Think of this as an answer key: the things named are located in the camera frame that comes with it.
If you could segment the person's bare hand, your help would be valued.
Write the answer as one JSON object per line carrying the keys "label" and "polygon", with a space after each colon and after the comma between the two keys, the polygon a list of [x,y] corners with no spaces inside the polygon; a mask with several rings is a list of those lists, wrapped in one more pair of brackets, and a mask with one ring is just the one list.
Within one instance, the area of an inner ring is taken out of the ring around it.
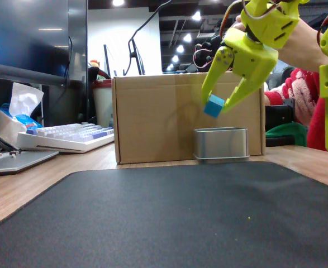
{"label": "person's bare hand", "polygon": [[316,36],[317,31],[300,19],[286,44],[278,50],[279,60],[318,73],[321,65],[328,64],[328,57],[321,51]]}

